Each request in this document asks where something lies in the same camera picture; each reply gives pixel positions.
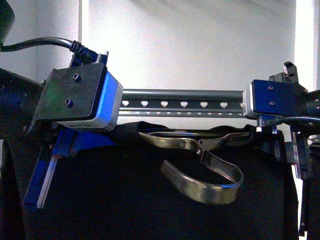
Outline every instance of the white wall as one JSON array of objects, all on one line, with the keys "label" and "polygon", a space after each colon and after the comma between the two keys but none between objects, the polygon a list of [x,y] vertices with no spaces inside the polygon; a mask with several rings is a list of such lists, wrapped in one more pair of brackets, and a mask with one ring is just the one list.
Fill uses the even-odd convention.
[{"label": "white wall", "polygon": [[[16,44],[37,37],[37,1],[6,0],[15,14],[14,24],[4,45]],[[37,78],[37,50],[28,48],[0,53],[0,68],[35,80]]]},{"label": "white wall", "polygon": [[[125,89],[246,89],[294,61],[295,1],[89,1],[88,43],[110,51]],[[120,117],[172,128],[243,127],[245,119]]]},{"label": "white wall", "polygon": [[[37,0],[37,35],[79,38],[79,0]],[[60,46],[37,47],[37,78],[47,79],[53,68],[69,67],[72,52]]]}]

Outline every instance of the black cloth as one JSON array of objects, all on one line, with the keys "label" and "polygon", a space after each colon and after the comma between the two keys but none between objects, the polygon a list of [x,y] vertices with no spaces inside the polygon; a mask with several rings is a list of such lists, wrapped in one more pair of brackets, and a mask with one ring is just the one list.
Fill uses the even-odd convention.
[{"label": "black cloth", "polygon": [[[119,126],[109,136],[115,140],[112,134],[122,135],[127,144],[59,160],[44,208],[23,210],[27,239],[298,239],[290,165],[251,145],[225,147],[215,154],[242,170],[239,198],[228,205],[199,203],[179,193],[160,166],[167,159],[195,178],[212,178],[212,172],[203,171],[187,152],[141,142],[137,132],[152,127],[163,128],[147,123]],[[9,144],[18,185],[28,185],[28,174],[19,174],[26,159],[19,157],[33,150],[16,141]]]}]

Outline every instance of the metal strip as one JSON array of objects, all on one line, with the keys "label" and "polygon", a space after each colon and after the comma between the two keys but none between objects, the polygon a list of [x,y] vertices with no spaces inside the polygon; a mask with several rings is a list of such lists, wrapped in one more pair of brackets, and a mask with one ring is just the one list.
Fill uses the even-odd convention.
[{"label": "metal strip", "polygon": [[43,180],[40,195],[39,195],[38,201],[36,203],[37,209],[42,209],[45,205],[45,201],[46,201],[47,194],[48,194],[48,191],[50,188],[51,180],[52,180],[52,177],[54,176],[56,165],[57,165],[59,158],[60,157],[57,155],[52,155],[52,157],[50,159],[50,163],[49,163],[48,169],[46,171],[46,174],[45,174],[45,177]]},{"label": "metal strip", "polygon": [[119,116],[243,118],[242,91],[123,91]]},{"label": "metal strip", "polygon": [[[159,135],[160,130],[156,129],[155,131],[156,134]],[[229,142],[242,141],[250,137],[248,132],[229,133],[220,138],[201,139],[199,141],[186,137],[159,137],[154,136],[151,132],[149,132],[149,134],[139,132],[139,134],[146,143],[159,148],[191,151],[199,156],[200,162],[208,169],[232,182],[230,184],[212,184],[199,181],[187,176],[165,160],[162,163],[161,172],[179,192],[197,202],[212,205],[230,204],[236,199],[238,189],[243,183],[243,173],[236,165],[215,156],[209,152],[206,147],[211,150],[216,150]]]}]

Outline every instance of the black fabric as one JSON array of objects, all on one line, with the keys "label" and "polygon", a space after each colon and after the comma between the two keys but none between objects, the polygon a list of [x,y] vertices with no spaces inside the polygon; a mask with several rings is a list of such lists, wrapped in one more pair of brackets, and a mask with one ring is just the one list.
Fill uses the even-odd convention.
[{"label": "black fabric", "polygon": [[307,240],[320,239],[320,148],[319,143],[313,143],[310,147],[312,157],[313,178],[303,181],[303,191],[306,193],[302,198],[305,230],[307,231]]},{"label": "black fabric", "polygon": [[25,230],[13,159],[3,141],[0,163],[0,239],[23,240]]},{"label": "black fabric", "polygon": [[[127,144],[59,160],[44,209],[24,209],[27,239],[298,239],[290,165],[248,145],[226,147],[215,154],[243,171],[239,198],[228,205],[199,203],[179,193],[160,166],[167,159],[196,178],[212,179],[212,172],[203,171],[188,153],[144,144],[137,132],[152,127],[134,123],[133,135],[118,127],[114,135],[122,135]],[[15,147],[13,155],[30,151],[10,147]],[[22,159],[13,159],[16,171],[23,171],[17,164]]]}]

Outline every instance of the blue plastic part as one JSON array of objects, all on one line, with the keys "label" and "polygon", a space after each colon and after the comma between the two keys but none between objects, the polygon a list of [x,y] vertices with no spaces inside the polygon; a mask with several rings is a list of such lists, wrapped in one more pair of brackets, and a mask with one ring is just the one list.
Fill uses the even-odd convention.
[{"label": "blue plastic part", "polygon": [[63,157],[72,157],[75,156],[79,150],[109,145],[115,145],[115,143],[106,135],[87,131],[76,132],[70,128],[65,128],[60,131],[52,154]]},{"label": "blue plastic part", "polygon": [[37,208],[38,198],[47,169],[48,163],[40,159],[36,165],[31,183],[24,198],[24,205],[28,209],[35,210]]},{"label": "blue plastic part", "polygon": [[53,155],[68,157],[73,144],[73,139],[76,132],[70,128],[65,128],[60,131],[59,137],[52,151]]},{"label": "blue plastic part", "polygon": [[[64,128],[58,135],[52,154],[71,157],[75,156],[79,150],[109,145],[115,145],[115,143],[106,135],[95,132],[76,132],[70,128]],[[40,158],[36,165],[24,198],[25,207],[32,211],[37,209],[37,202],[50,163],[50,156],[50,154],[41,154],[42,159]]]},{"label": "blue plastic part", "polygon": [[109,145],[115,145],[115,143],[105,135],[94,132],[80,131],[76,135],[72,151],[93,149]]},{"label": "blue plastic part", "polygon": [[254,80],[252,94],[255,113],[279,116],[297,114],[296,90],[291,83]]}]

